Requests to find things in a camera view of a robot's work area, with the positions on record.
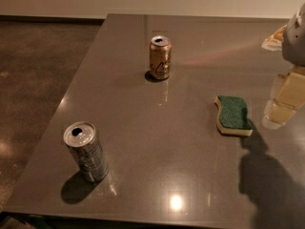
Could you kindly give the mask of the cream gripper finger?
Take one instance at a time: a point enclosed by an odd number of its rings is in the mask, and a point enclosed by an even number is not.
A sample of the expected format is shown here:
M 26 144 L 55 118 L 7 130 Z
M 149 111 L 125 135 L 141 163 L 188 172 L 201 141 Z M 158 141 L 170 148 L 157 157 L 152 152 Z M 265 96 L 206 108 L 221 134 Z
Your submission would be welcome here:
M 276 130 L 284 126 L 305 104 L 305 68 L 294 66 L 274 79 L 262 124 Z
M 271 52 L 281 51 L 283 36 L 286 29 L 287 29 L 286 25 L 279 28 L 277 31 L 275 31 L 272 35 L 270 35 L 268 38 L 266 38 L 263 41 L 261 47 L 264 50 Z

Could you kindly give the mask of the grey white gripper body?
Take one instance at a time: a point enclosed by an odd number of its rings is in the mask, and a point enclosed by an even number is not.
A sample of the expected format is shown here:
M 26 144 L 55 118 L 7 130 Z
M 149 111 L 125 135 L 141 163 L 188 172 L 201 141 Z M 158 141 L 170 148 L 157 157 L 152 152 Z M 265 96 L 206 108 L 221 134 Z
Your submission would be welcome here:
M 305 4 L 289 20 L 283 34 L 282 56 L 297 66 L 305 66 Z

